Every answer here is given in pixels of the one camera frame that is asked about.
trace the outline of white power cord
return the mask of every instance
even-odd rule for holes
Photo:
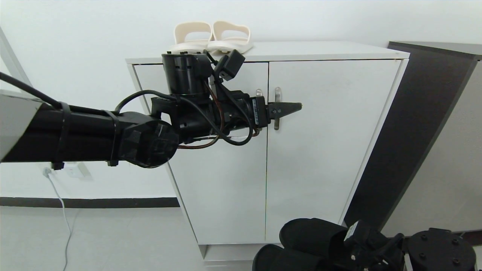
[[[52,173],[52,170],[48,167],[44,168],[42,171],[42,174],[50,181],[50,184],[52,185],[52,188],[54,189],[55,194],[57,195],[57,198],[60,200],[60,203],[62,204],[62,212],[64,213],[65,224],[67,225],[67,228],[68,228],[68,239],[67,239],[67,244],[65,245],[65,265],[63,269],[63,271],[65,271],[65,269],[67,268],[67,248],[68,248],[68,243],[70,242],[70,237],[72,236],[72,230],[70,229],[70,225],[68,224],[68,221],[67,221],[67,216],[65,215],[64,201],[62,200],[59,193],[57,192],[54,182],[52,182],[52,179],[50,179],[50,173]]]

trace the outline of cabinet top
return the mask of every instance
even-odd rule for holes
[[[267,41],[255,42],[243,54],[246,62],[404,59],[407,52],[365,45],[350,41]],[[213,54],[220,58],[222,54]],[[128,58],[127,64],[162,64],[161,56]]]

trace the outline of slipper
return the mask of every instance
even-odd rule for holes
[[[286,223],[280,231],[280,241],[285,248],[298,250],[328,259],[340,269],[356,266],[343,240],[348,229],[318,218],[298,218]]]
[[[321,257],[283,249],[277,245],[263,246],[253,260],[253,271],[327,271]]]
[[[223,32],[232,30],[242,32],[248,37],[222,37]],[[253,44],[251,43],[251,31],[247,26],[234,25],[226,21],[217,21],[213,24],[213,35],[214,41],[208,43],[208,51],[221,51],[222,53],[227,53],[237,50],[243,54],[253,47]]]
[[[190,33],[207,32],[209,38],[187,41],[186,37]],[[206,49],[208,42],[214,39],[213,29],[206,22],[185,22],[178,24],[174,28],[175,45],[171,46],[169,51],[176,54],[179,52],[197,53]]]

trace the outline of cabinet door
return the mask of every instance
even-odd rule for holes
[[[162,65],[136,66],[136,73],[142,89],[168,93]],[[256,89],[267,93],[268,63],[245,63],[224,85],[251,96]],[[247,133],[242,129],[230,135]],[[263,129],[244,146],[219,140],[205,149],[179,149],[169,161],[199,244],[264,241],[266,147],[267,130]]]
[[[291,219],[342,223],[400,63],[270,62],[269,101],[279,87],[281,101],[301,102],[303,109],[281,118],[279,130],[268,127],[268,242],[278,241]]]

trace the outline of white slipper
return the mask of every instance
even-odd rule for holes
[[[239,31],[246,34],[248,37],[228,37],[222,38],[224,31]],[[241,54],[253,47],[251,43],[251,31],[247,26],[234,25],[226,21],[217,21],[213,24],[214,41],[208,43],[208,51],[221,51],[223,53],[231,52],[234,49]]]
[[[186,36],[189,33],[195,32],[207,32],[209,33],[209,38],[187,41]],[[213,28],[210,24],[206,22],[181,23],[174,28],[175,45],[171,46],[169,51],[173,52],[174,54],[178,52],[202,52],[204,49],[206,49],[208,42],[212,41],[213,39]]]

